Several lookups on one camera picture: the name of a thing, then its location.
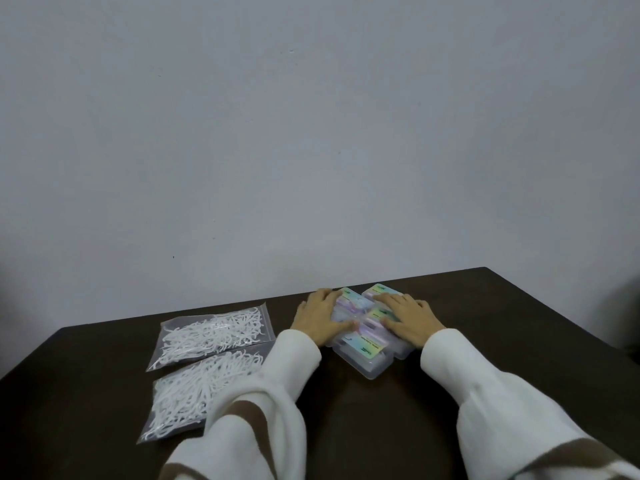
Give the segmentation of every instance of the wall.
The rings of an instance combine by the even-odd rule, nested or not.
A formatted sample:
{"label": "wall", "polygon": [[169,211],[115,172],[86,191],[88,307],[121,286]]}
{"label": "wall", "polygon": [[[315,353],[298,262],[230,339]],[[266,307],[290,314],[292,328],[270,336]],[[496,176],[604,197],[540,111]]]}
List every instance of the wall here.
{"label": "wall", "polygon": [[0,1],[0,364],[489,266],[637,336],[640,0]]}

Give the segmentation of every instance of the white sleeve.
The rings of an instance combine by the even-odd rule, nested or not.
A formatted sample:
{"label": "white sleeve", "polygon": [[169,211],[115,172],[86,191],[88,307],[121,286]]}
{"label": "white sleeve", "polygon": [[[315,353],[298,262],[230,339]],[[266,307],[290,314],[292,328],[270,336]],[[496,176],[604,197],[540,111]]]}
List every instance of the white sleeve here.
{"label": "white sleeve", "polygon": [[307,437],[295,401],[320,360],[306,334],[283,331],[259,374],[221,391],[203,436],[178,445],[160,480],[302,480]]}
{"label": "white sleeve", "polygon": [[420,366],[453,396],[470,480],[640,479],[640,470],[581,430],[553,399],[498,370],[458,330],[437,332]]}

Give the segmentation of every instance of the plastic bag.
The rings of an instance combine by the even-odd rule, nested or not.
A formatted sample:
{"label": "plastic bag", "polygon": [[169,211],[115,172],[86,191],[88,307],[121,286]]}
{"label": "plastic bag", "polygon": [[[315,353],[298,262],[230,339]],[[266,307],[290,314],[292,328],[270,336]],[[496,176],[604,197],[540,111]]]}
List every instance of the plastic bag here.
{"label": "plastic bag", "polygon": [[222,388],[260,371],[274,342],[213,355],[154,382],[154,398],[138,443],[204,427],[208,407]]}
{"label": "plastic bag", "polygon": [[274,339],[266,303],[225,314],[176,317],[160,324],[147,370]]}

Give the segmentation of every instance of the right hand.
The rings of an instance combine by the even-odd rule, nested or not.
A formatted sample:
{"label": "right hand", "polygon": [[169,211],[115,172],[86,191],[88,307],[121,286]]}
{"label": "right hand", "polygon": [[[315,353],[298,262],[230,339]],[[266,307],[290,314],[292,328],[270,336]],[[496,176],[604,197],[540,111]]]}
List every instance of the right hand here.
{"label": "right hand", "polygon": [[400,322],[394,322],[388,318],[382,318],[380,323],[419,349],[424,347],[434,333],[446,328],[423,299],[413,299],[407,294],[389,293],[376,295],[373,299],[391,308],[400,320]]}

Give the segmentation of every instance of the wooden table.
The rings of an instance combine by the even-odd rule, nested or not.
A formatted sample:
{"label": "wooden table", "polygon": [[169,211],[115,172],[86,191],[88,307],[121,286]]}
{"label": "wooden table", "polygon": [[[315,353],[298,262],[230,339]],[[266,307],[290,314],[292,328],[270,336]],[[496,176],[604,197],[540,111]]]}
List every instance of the wooden table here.
{"label": "wooden table", "polygon": [[[372,283],[353,286],[361,292]],[[384,282],[423,298],[503,371],[558,401],[589,434],[640,464],[640,367],[487,268]],[[287,328],[304,294],[266,300]],[[188,435],[137,445],[159,323],[264,300],[59,330],[0,381],[3,477],[155,479]],[[373,381],[323,350],[300,400],[309,479],[466,478],[455,402],[419,367],[419,353]]]}

